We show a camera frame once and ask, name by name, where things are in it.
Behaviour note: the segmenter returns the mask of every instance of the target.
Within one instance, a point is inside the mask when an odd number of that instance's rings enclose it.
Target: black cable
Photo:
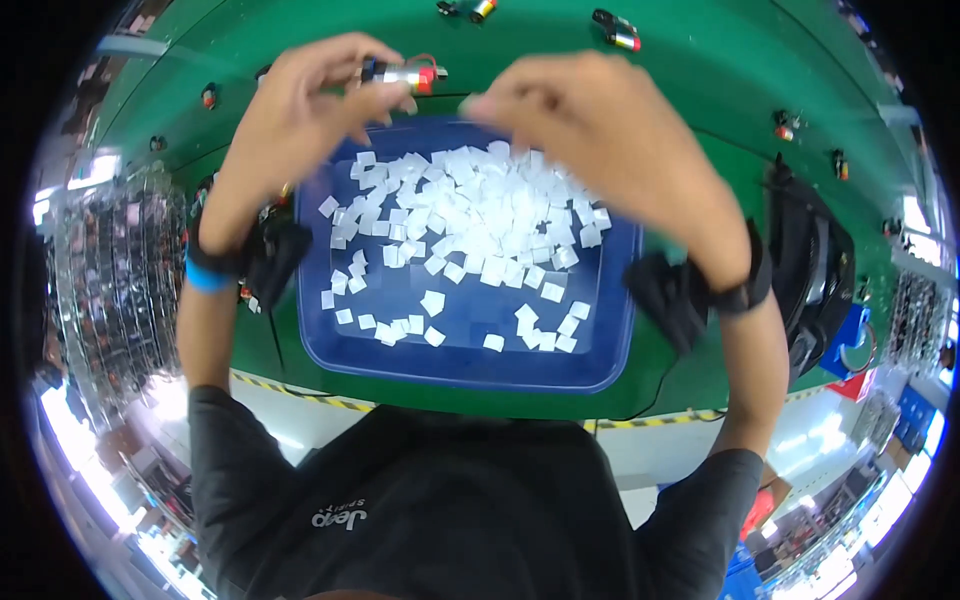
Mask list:
[[[274,311],[267,312],[267,319],[270,321],[270,332],[274,334],[274,348],[276,348],[276,358],[280,361],[280,375],[286,379],[287,378],[287,367],[283,362],[283,352],[280,350],[280,338],[276,335],[276,323],[274,322]],[[304,394],[303,392],[297,392],[296,390],[291,390],[287,387],[286,383],[280,382],[280,387],[283,388],[283,391],[291,396],[297,397],[334,397],[335,394],[324,394],[317,392],[316,394]]]
[[[648,410],[650,410],[651,408],[653,408],[654,406],[656,406],[656,405],[657,405],[657,400],[660,399],[660,391],[663,389],[663,382],[666,380],[666,376],[669,375],[670,372],[673,371],[673,368],[676,367],[679,362],[680,362],[680,356],[677,356],[677,358],[673,359],[673,363],[671,363],[671,365],[666,368],[666,371],[664,371],[664,372],[663,372],[663,375],[660,376],[660,383],[657,384],[657,391],[654,393],[654,399],[653,399],[653,401],[650,402],[650,404],[647,404],[647,406],[646,406],[643,410],[641,410],[640,412],[636,413],[636,414],[633,415],[632,417],[628,417],[628,418],[626,418],[626,419],[611,419],[611,420],[620,420],[620,421],[623,421],[623,420],[634,420],[634,419],[636,419],[637,417],[639,417],[640,415],[642,415],[643,413],[647,412]]]
[[[720,416],[719,416],[719,417],[716,417],[716,418],[714,418],[714,419],[702,419],[701,422],[704,422],[704,423],[717,422],[717,421],[719,421],[720,419],[724,418],[724,417],[727,415],[727,411],[713,411],[713,412],[714,412],[714,413],[720,413]]]

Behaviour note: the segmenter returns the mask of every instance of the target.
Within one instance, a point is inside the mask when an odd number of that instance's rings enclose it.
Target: yellow and black caution tape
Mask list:
[[[274,383],[271,381],[266,381],[263,379],[258,379],[256,377],[251,377],[246,374],[240,374],[236,371],[231,371],[230,374],[234,379],[243,381],[244,383],[249,383],[255,385],[258,388],[264,388],[265,390],[271,390],[273,392],[280,392],[281,394],[286,394],[287,396],[300,397],[306,400],[312,400],[314,402],[319,402],[321,404],[327,404],[329,406],[336,406],[337,408],[347,408],[352,411],[360,411],[362,413],[369,413],[373,408],[376,407],[376,404],[360,402],[359,400],[354,399],[345,399],[342,396],[312,396],[306,392],[295,392],[288,390],[285,386]],[[794,402],[806,397],[813,396],[822,392],[827,386],[817,386],[810,388],[808,390],[801,390],[799,392],[794,392],[793,394],[788,394],[786,397],[786,402]],[[696,420],[718,420],[722,417],[724,413],[714,410],[700,410],[700,411],[687,411],[685,413],[675,414],[669,417],[648,417],[642,419],[633,419],[633,420],[608,420],[608,419],[591,419],[587,420],[584,423],[584,429],[589,432],[592,432],[594,429],[631,429],[634,427],[658,427],[660,425],[672,425],[675,423],[690,423]]]
[[[795,402],[797,400],[813,396],[814,394],[819,394],[826,387],[826,385],[821,385],[808,390],[794,392],[793,394],[787,394],[786,401],[784,403]],[[671,425],[674,423],[690,423],[696,420],[718,420],[723,417],[723,415],[724,413],[719,411],[701,410],[687,411],[685,413],[678,413],[669,417],[648,417],[633,420],[594,419],[585,422],[584,429],[592,432],[594,429],[631,429],[634,427],[657,427],[659,425]]]
[[[272,392],[280,392],[281,394],[286,394],[287,396],[299,397],[305,400],[311,400],[313,402],[319,402],[321,404],[328,404],[329,406],[336,406],[337,408],[347,408],[351,411],[360,411],[361,413],[369,413],[376,406],[375,404],[369,404],[360,402],[358,400],[348,400],[342,396],[313,396],[308,392],[297,392],[294,390],[288,390],[285,386],[272,383],[270,381],[264,381],[262,379],[257,379],[255,377],[250,377],[249,375],[242,375],[236,371],[231,371],[230,375],[239,381],[244,383],[249,383],[255,385],[258,388],[263,388],[265,390],[271,390]]]

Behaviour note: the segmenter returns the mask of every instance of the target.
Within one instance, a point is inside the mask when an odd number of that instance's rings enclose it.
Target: blue wristband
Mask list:
[[[216,294],[227,289],[230,285],[230,276],[224,273],[214,273],[199,265],[190,259],[189,254],[186,257],[186,279],[190,285],[204,294]]]

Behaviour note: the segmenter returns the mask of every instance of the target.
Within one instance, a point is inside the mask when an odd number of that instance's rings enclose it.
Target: black t-shirt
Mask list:
[[[197,540],[224,599],[715,600],[763,469],[717,453],[634,531],[574,422],[381,406],[293,468],[219,389],[194,390],[189,419]]]

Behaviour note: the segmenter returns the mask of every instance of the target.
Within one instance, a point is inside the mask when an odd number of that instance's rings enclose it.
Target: white floor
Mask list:
[[[279,440],[283,455],[294,465],[364,416],[237,380],[232,381],[232,393]],[[154,391],[154,398],[157,407],[137,405],[130,417],[138,430],[149,432],[189,467],[185,386],[166,384]],[[816,493],[853,465],[857,448],[846,433],[858,412],[858,405],[830,391],[784,407],[767,455],[771,466],[794,487],[781,512],[791,510],[799,498]],[[631,519],[642,522],[653,511],[657,484],[683,479],[706,458],[721,424],[691,422],[598,432],[597,441],[610,458]]]

